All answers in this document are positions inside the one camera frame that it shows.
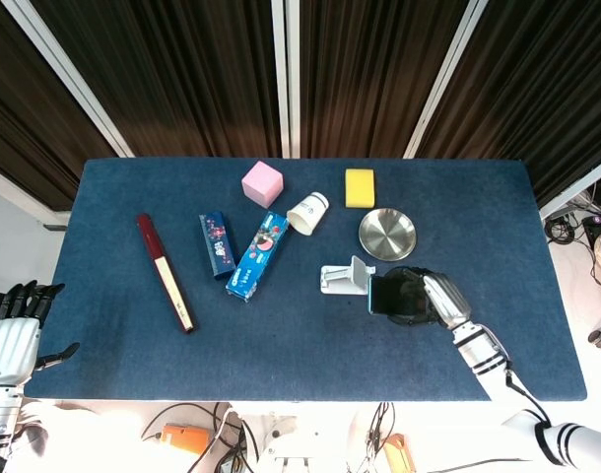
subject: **white paper cup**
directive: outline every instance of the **white paper cup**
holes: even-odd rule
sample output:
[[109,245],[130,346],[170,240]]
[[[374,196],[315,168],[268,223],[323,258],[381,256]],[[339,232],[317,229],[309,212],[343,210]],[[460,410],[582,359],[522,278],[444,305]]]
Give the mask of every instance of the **white paper cup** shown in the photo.
[[294,230],[310,236],[329,208],[329,201],[319,192],[311,192],[297,206],[288,211],[288,221]]

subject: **blue tablecloth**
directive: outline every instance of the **blue tablecloth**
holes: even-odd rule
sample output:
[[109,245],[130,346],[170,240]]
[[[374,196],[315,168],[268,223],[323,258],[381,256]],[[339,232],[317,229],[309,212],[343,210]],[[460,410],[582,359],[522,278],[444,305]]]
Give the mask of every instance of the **blue tablecloth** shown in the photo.
[[[486,399],[438,325],[369,315],[365,297],[325,296],[320,266],[351,255],[383,274],[396,265],[444,272],[514,357],[541,399],[586,395],[528,176],[519,162],[270,160],[285,212],[317,190],[331,203],[313,236],[290,230],[250,303],[216,281],[198,214],[224,212],[237,260],[265,210],[244,197],[250,159],[114,159],[86,165],[55,282],[42,354],[73,341],[69,362],[37,373],[30,396],[194,400]],[[373,168],[376,207],[414,222],[399,263],[366,255],[344,207],[346,168]],[[200,329],[181,332],[135,218],[149,213]]]

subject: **silver dish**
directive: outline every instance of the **silver dish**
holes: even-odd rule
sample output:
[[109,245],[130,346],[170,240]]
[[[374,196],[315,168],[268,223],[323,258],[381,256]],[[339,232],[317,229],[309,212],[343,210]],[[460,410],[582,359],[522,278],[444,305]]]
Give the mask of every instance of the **silver dish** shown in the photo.
[[360,243],[370,256],[382,261],[399,261],[417,244],[412,221],[395,209],[375,209],[360,223]]

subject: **yellow sponge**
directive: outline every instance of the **yellow sponge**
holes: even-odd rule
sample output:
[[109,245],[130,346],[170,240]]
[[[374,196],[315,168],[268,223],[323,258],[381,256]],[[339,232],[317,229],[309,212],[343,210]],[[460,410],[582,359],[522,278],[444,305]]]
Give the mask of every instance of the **yellow sponge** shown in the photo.
[[347,207],[370,209],[375,205],[375,186],[372,169],[347,169]]

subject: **orange object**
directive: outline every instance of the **orange object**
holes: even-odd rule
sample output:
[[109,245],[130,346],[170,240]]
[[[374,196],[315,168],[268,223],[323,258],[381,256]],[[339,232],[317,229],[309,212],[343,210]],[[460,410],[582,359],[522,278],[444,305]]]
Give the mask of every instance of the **orange object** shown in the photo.
[[209,444],[209,431],[197,427],[167,424],[163,427],[161,443],[201,455]]
[[393,434],[383,446],[391,473],[416,473],[415,462],[401,434]]

